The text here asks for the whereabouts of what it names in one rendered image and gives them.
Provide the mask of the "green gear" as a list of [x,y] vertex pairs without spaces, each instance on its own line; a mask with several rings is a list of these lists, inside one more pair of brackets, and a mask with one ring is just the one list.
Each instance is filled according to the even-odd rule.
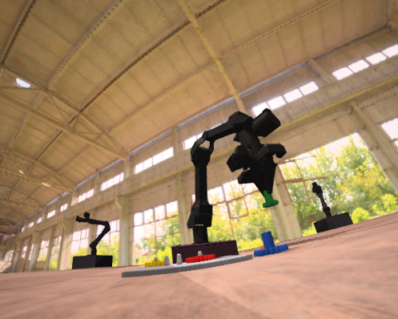
[[267,193],[267,190],[263,191],[265,203],[262,204],[263,208],[271,208],[279,204],[278,200],[273,200],[272,195]]

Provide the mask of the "red gear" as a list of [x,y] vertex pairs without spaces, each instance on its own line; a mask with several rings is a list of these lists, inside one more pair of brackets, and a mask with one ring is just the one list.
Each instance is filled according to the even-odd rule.
[[200,262],[200,261],[204,261],[204,260],[214,260],[215,259],[215,254],[213,255],[207,255],[207,256],[194,256],[194,257],[190,257],[190,258],[186,258],[186,263],[195,263],[195,262]]

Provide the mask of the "yellow gear with black stripe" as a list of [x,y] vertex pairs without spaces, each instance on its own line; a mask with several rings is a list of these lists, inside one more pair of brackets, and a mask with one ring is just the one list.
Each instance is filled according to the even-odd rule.
[[164,263],[165,263],[164,260],[162,260],[162,261],[153,260],[152,262],[146,262],[145,267],[151,267],[151,266],[155,267],[155,266],[160,266],[160,265],[164,266]]

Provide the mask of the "blue gear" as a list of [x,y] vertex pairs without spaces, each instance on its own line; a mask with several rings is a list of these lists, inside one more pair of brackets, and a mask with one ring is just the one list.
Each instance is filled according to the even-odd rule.
[[263,238],[263,245],[265,248],[254,251],[255,256],[267,256],[272,253],[284,252],[288,250],[287,244],[275,246],[275,243],[273,241],[274,239],[271,234],[271,231],[261,233],[261,236]]

